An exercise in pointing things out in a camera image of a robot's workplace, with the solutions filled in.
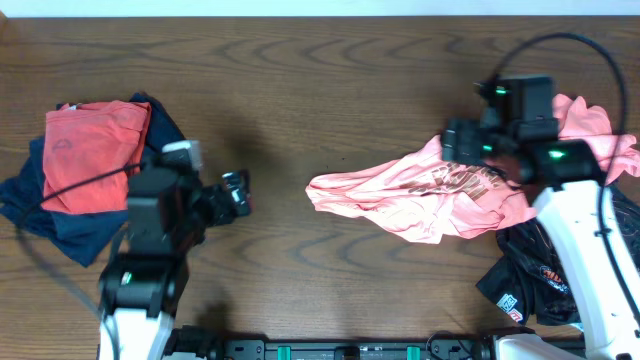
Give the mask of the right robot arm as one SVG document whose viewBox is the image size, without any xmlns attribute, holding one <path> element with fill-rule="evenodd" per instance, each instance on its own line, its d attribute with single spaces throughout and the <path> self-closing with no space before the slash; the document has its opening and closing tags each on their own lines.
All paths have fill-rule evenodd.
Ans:
<svg viewBox="0 0 640 360">
<path fill-rule="evenodd" d="M 616 221 L 607 176 L 582 139 L 562 140 L 544 75 L 480 84 L 480 120 L 453 118 L 441 135 L 442 158 L 485 166 L 511 157 L 515 180 L 543 190 L 534 201 L 584 326 L 589 359 L 639 356 L 639 274 Z"/>
</svg>

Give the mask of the pink printed t-shirt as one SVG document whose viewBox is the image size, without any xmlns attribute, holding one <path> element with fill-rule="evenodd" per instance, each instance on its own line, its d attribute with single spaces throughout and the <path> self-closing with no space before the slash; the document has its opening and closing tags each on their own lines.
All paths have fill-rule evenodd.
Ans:
<svg viewBox="0 0 640 360">
<path fill-rule="evenodd" d="M 607 112 L 578 96 L 558 94 L 553 114 L 563 140 L 582 139 L 607 180 L 639 174 L 639 151 L 633 135 L 617 138 Z M 409 242 L 437 244 L 445 235 L 465 239 L 524 223 L 535 217 L 521 191 L 510 189 L 489 169 L 445 162 L 440 138 L 417 152 L 373 168 L 320 175 L 306 187 L 318 211 L 363 217 Z"/>
</svg>

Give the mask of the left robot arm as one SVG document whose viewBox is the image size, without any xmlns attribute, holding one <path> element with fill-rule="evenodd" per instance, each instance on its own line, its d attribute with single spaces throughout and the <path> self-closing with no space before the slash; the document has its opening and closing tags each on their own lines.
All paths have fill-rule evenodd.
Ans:
<svg viewBox="0 0 640 360">
<path fill-rule="evenodd" d="M 176 356 L 174 320 L 189 278 L 187 254 L 207 229 L 251 213 L 249 174 L 205 186 L 189 166 L 150 166 L 129 180 L 127 251 L 114 249 L 100 279 L 101 359 Z"/>
</svg>

